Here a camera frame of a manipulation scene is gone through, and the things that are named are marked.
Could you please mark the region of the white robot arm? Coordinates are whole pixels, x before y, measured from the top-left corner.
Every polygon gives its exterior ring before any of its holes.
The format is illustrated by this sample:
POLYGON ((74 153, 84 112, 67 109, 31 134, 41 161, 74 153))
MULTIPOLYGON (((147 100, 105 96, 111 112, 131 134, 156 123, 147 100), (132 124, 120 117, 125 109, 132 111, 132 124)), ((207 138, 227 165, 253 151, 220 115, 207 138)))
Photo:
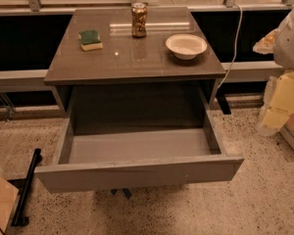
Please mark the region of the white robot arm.
POLYGON ((273 53, 274 62, 284 68, 283 75, 269 78, 256 125, 261 134, 272 136, 294 114, 294 7, 278 28, 255 44, 253 51, 273 53))

